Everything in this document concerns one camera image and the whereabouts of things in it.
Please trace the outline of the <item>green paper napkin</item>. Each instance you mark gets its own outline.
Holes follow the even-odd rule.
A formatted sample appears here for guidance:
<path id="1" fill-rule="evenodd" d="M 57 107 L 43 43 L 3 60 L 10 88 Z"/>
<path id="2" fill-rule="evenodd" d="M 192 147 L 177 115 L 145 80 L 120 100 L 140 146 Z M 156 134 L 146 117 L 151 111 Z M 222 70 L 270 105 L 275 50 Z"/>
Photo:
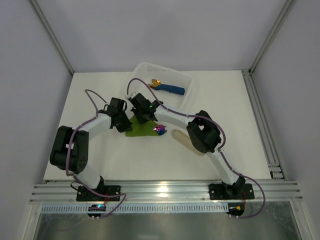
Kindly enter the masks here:
<path id="1" fill-rule="evenodd" d="M 144 124 L 140 124 L 135 116 L 132 116 L 130 119 L 132 130 L 126 131 L 126 137 L 159 137 L 160 135 L 157 133 L 154 128 L 158 126 L 155 121 L 148 121 Z"/>

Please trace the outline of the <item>iridescent blue fork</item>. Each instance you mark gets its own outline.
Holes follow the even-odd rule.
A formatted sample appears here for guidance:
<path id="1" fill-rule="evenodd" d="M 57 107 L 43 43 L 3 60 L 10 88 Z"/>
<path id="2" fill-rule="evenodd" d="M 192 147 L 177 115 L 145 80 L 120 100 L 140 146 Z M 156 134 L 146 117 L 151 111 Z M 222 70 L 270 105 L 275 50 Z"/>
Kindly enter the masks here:
<path id="1" fill-rule="evenodd" d="M 157 132 L 157 134 L 159 135 L 159 136 L 163 136 L 164 134 L 166 134 L 167 133 L 167 130 L 163 130 L 163 131 L 158 131 Z"/>

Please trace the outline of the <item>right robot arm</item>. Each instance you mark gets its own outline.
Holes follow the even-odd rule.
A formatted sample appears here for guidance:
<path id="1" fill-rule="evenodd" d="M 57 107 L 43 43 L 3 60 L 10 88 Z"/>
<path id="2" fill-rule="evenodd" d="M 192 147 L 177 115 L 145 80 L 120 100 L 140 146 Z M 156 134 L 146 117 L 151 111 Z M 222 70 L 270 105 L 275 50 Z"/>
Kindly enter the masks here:
<path id="1" fill-rule="evenodd" d="M 205 154 L 219 173 L 221 184 L 218 190 L 227 199 L 244 199 L 248 197 L 246 180 L 231 167 L 222 157 L 218 156 L 224 145 L 225 134 L 210 118 L 209 114 L 201 110 L 199 113 L 184 113 L 163 105 L 159 100 L 150 102 L 141 93 L 127 95 L 132 104 L 131 111 L 140 124 L 149 120 L 164 122 L 185 129 L 192 146 Z"/>

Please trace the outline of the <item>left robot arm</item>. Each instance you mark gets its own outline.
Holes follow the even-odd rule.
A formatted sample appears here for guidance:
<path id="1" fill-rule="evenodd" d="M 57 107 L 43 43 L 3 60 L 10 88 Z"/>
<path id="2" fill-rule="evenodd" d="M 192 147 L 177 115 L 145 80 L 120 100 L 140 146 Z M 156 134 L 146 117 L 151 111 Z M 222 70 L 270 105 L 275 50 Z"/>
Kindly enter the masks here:
<path id="1" fill-rule="evenodd" d="M 57 130 L 49 162 L 80 184 L 76 201 L 118 202 L 123 196 L 121 187 L 105 185 L 105 180 L 92 167 L 89 161 L 89 142 L 99 134 L 116 128 L 119 133 L 132 130 L 132 123 L 125 111 L 127 103 L 113 97 L 104 109 L 96 110 L 91 119 L 77 127 L 60 126 Z"/>

